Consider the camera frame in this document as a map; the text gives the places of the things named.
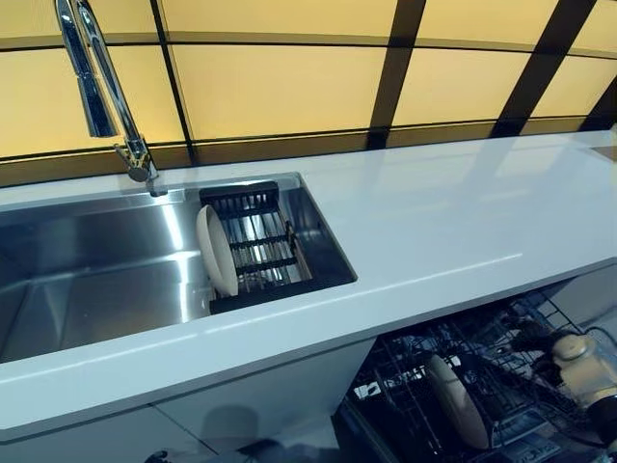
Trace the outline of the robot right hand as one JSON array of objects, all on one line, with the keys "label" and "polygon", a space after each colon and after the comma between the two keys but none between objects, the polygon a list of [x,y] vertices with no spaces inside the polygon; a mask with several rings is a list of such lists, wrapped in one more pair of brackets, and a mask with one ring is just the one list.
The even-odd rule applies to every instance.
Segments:
[{"label": "robot right hand", "polygon": [[563,384],[561,368],[553,359],[552,350],[556,343],[568,332],[554,330],[531,319],[523,319],[515,324],[519,333],[510,341],[514,352],[540,353],[532,362],[532,371],[537,373],[552,387]]}]

